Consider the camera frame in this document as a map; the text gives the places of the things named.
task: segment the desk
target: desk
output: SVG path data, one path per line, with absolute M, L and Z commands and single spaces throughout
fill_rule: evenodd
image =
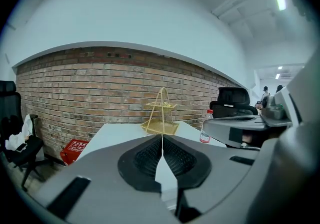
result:
M 183 121 L 178 121 L 177 123 L 179 123 L 179 126 L 175 135 L 202 143 L 199 140 L 199 130 Z M 91 139 L 86 148 L 79 155 L 78 159 L 92 151 L 145 136 L 150 136 L 150 134 L 145 132 L 140 124 L 105 124 Z M 215 139 L 211 139 L 207 144 L 226 147 L 225 144 Z M 164 201 L 169 210 L 174 209 L 178 192 L 177 180 L 163 157 L 161 157 L 158 163 L 155 180 L 161 184 L 162 201 Z
M 199 130 L 183 121 L 178 121 L 177 123 L 179 123 L 179 126 L 175 135 L 202 143 L 199 141 Z M 150 136 L 150 134 L 146 133 L 140 124 L 104 124 L 79 155 L 78 159 L 92 151 L 145 136 Z M 225 144 L 214 139 L 211 139 L 208 144 L 226 147 Z

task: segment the chair armrest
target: chair armrest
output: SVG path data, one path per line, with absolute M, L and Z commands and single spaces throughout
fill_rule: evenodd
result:
M 32 121 L 32 134 L 34 136 L 36 136 L 36 128 L 35 128 L 35 119 L 38 117 L 38 115 L 35 115 L 35 114 L 30 114 L 30 118 L 31 118 L 31 121 Z
M 30 114 L 30 118 L 31 118 L 31 119 L 35 119 L 35 118 L 37 118 L 37 117 L 38 117 L 38 115 Z

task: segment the black panel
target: black panel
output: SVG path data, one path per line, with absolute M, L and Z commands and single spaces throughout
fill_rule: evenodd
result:
M 90 182 L 87 178 L 76 177 L 47 207 L 47 210 L 57 217 L 64 219 Z
M 238 163 L 242 163 L 242 164 L 245 164 L 245 165 L 249 165 L 249 166 L 252 166 L 254 164 L 254 162 L 255 162 L 254 159 L 243 158 L 243 157 L 239 157 L 239 156 L 230 157 L 230 160 L 238 162 Z
M 219 119 L 219 120 L 226 120 L 226 121 L 249 121 L 249 120 L 252 120 L 254 118 L 249 118 L 249 117 L 243 117 L 243 118 L 228 118 L 228 119 Z
M 296 113 L 296 117 L 298 118 L 298 122 L 300 124 L 302 122 L 302 117 L 300 115 L 300 112 L 299 112 L 299 110 L 298 110 L 298 108 L 296 106 L 296 103 L 294 102 L 292 96 L 290 94 L 289 94 L 289 96 L 290 96 L 290 99 L 291 99 L 291 101 L 293 103 L 293 107 L 295 108 L 294 110 L 295 110 L 295 113 Z
M 229 141 L 242 143 L 243 130 L 230 127 Z

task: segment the red sign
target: red sign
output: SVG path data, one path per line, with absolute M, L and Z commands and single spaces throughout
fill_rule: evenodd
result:
M 77 160 L 78 156 L 85 149 L 89 142 L 71 140 L 68 145 L 60 152 L 60 156 L 65 165 L 70 165 Z
M 72 142 L 67 149 L 71 151 L 82 152 L 85 149 L 87 144 L 88 142 L 75 141 L 75 142 Z

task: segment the office chair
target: office chair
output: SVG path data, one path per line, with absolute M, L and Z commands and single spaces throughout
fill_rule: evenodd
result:
M 50 160 L 36 161 L 36 155 L 44 145 L 43 141 L 35 136 L 34 120 L 37 115 L 30 115 L 32 120 L 32 135 L 25 142 L 27 147 L 21 151 L 12 151 L 5 148 L 5 141 L 10 135 L 21 132 L 24 124 L 21 115 L 21 96 L 16 92 L 15 83 L 13 81 L 0 81 L 0 146 L 7 160 L 13 162 L 15 167 L 26 168 L 21 187 L 27 191 L 25 182 L 33 170 L 42 180 L 44 178 L 37 172 L 36 167 L 43 164 L 53 164 Z
M 217 101 L 212 101 L 209 108 L 214 118 L 257 115 L 257 109 L 249 104 L 250 97 L 244 88 L 220 87 Z

